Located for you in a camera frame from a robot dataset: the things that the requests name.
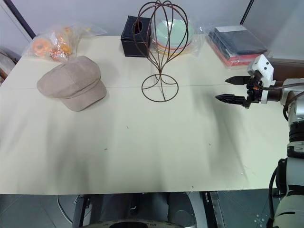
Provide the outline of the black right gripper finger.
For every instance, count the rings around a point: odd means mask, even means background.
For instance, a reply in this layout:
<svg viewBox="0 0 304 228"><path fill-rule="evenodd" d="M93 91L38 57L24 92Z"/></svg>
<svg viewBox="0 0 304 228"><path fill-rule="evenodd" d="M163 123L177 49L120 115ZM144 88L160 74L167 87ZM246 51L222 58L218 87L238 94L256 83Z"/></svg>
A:
<svg viewBox="0 0 304 228"><path fill-rule="evenodd" d="M246 85L250 80L250 76L233 76L225 80L226 83L233 85Z"/></svg>
<svg viewBox="0 0 304 228"><path fill-rule="evenodd" d="M221 94L215 96L215 98L227 104L241 105L245 108L250 107L250 102L243 96L236 96L232 94Z"/></svg>

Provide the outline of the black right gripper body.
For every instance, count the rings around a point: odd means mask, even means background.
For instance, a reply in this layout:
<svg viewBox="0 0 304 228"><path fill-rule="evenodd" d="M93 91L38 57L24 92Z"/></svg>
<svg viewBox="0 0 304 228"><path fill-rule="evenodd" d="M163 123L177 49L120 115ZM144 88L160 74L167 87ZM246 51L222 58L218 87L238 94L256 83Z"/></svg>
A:
<svg viewBox="0 0 304 228"><path fill-rule="evenodd" d="M262 97L262 90L257 85L260 85L260 77L252 76L247 82L247 100L251 103L259 103Z"/></svg>

